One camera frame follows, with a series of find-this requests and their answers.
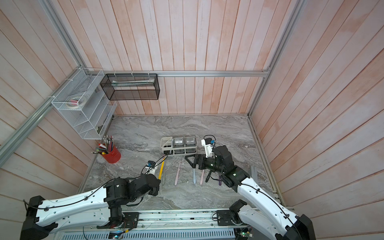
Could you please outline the yellow toothbrush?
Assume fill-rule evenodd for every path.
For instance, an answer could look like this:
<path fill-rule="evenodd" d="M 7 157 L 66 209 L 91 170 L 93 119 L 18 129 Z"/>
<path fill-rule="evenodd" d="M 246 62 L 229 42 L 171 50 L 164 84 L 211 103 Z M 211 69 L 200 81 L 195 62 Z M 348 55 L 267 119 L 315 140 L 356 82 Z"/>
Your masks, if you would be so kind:
<path fill-rule="evenodd" d="M 163 171 L 164 171 L 164 166 L 165 166 L 165 160 L 167 159 L 168 156 L 164 156 L 164 159 L 161 162 L 161 168 L 159 172 L 159 180 L 162 179 Z"/>

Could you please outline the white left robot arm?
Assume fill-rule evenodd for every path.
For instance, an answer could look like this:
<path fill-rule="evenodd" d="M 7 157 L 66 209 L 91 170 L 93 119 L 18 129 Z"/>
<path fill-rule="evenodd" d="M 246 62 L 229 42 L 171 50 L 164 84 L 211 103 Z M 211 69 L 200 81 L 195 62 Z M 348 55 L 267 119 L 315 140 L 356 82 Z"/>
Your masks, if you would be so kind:
<path fill-rule="evenodd" d="M 60 228 L 73 226 L 75 220 L 101 228 L 118 227 L 124 222 L 121 207 L 136 204 L 145 195 L 157 196 L 160 183 L 155 175 L 147 174 L 111 179 L 94 190 L 66 198 L 32 197 L 24 202 L 27 213 L 20 238 L 42 240 Z"/>

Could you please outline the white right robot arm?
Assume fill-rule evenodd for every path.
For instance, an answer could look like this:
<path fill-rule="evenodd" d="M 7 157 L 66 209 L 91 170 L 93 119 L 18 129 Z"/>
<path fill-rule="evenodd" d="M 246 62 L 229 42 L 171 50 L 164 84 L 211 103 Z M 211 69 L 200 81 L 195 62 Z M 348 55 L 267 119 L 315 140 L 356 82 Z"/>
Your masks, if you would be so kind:
<path fill-rule="evenodd" d="M 226 146 L 214 148 L 210 155 L 185 156 L 192 168 L 219 173 L 221 181 L 246 198 L 230 207 L 231 221 L 244 223 L 270 240 L 314 240 L 314 226 L 306 215 L 298 216 L 265 192 L 251 176 L 235 165 Z"/>

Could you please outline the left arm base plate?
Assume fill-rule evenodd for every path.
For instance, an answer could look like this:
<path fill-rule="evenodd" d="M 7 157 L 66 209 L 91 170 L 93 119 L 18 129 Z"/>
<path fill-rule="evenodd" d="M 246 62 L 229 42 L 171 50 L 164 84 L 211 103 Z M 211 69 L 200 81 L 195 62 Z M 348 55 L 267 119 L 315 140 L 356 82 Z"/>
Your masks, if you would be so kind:
<path fill-rule="evenodd" d="M 112 214 L 109 217 L 108 222 L 101 226 L 97 226 L 97 229 L 126 229 L 132 230 L 138 227 L 139 212 L 122 212 L 120 214 Z"/>

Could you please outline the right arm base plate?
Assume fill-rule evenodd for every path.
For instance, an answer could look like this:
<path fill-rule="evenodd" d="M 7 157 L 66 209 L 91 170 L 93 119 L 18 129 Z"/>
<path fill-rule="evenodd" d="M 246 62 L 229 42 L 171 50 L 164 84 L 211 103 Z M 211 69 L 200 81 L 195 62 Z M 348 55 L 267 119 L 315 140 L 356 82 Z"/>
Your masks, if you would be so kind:
<path fill-rule="evenodd" d="M 216 211 L 217 222 L 219 226 L 239 226 L 242 225 L 238 213 L 231 210 Z"/>

